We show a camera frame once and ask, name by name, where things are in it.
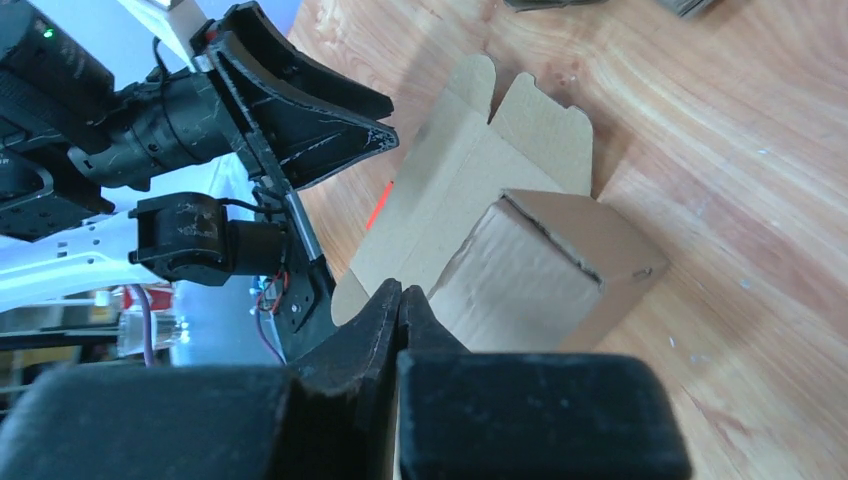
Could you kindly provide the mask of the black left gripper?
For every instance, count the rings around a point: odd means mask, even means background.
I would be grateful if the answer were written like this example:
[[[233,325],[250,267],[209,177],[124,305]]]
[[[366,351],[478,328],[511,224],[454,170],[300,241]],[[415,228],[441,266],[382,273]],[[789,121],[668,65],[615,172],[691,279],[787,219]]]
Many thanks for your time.
[[[295,360],[332,332],[331,274],[296,190],[396,148],[383,122],[394,105],[300,52],[255,1],[223,21],[233,31],[209,36],[213,72],[157,69],[120,93],[104,151],[68,155],[101,186],[144,191],[161,174],[237,154],[257,183],[254,201],[240,202],[252,219],[208,194],[143,200],[131,213],[140,240],[129,258],[171,282],[262,277],[259,307],[274,320],[281,357]]]

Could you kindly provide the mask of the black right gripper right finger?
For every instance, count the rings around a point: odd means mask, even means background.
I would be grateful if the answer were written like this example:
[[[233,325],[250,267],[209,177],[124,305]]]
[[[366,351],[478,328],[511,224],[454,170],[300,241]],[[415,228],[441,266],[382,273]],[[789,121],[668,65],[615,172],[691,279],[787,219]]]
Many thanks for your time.
[[[418,285],[401,294],[398,331],[400,347],[406,350],[467,354],[469,350],[436,318]]]

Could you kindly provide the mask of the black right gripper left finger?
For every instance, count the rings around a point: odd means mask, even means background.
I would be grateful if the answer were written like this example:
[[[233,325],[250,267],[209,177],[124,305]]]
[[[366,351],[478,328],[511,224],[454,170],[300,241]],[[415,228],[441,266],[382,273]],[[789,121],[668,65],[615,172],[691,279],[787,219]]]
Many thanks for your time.
[[[287,478],[393,478],[401,296],[397,280],[384,281],[359,313],[289,366]]]

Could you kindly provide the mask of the brown cardboard box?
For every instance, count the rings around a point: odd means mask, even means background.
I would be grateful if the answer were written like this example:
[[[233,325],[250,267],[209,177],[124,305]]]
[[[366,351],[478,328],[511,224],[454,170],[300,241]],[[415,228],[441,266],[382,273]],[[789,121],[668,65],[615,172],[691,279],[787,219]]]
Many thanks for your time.
[[[668,269],[663,251],[591,195],[593,127],[493,61],[463,59],[419,129],[332,300],[349,321],[387,278],[423,290],[477,352],[587,351]]]

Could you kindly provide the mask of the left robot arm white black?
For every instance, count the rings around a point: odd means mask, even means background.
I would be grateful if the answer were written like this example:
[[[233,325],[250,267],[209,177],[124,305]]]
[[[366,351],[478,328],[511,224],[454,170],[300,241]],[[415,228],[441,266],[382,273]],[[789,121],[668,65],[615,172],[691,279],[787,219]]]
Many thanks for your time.
[[[125,8],[183,61],[117,89],[28,1],[1,5],[1,307],[125,289],[121,351],[284,363],[334,330],[299,194],[397,147],[389,97],[294,47],[259,3]]]

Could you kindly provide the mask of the small red block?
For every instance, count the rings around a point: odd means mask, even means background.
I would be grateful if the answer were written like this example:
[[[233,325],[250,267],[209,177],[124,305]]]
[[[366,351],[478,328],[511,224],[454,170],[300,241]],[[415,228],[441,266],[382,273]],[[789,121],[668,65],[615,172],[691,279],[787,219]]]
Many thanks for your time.
[[[382,191],[382,194],[381,194],[380,198],[378,199],[378,201],[377,201],[377,203],[376,203],[376,205],[375,205],[375,207],[374,207],[374,209],[373,209],[372,213],[371,213],[371,214],[370,214],[370,216],[369,216],[368,221],[366,222],[366,226],[365,226],[366,230],[371,230],[371,229],[372,229],[372,227],[373,227],[373,225],[374,225],[374,223],[375,223],[376,219],[378,218],[379,214],[380,214],[380,213],[381,213],[381,211],[383,210],[383,208],[384,208],[384,206],[385,206],[385,204],[386,204],[386,202],[387,202],[387,200],[388,200],[388,197],[389,197],[389,196],[390,196],[390,194],[391,194],[391,191],[392,191],[392,189],[393,189],[393,187],[394,187],[394,184],[395,184],[395,182],[394,182],[394,181],[390,181],[390,182],[389,182],[389,183],[385,186],[384,190]]]

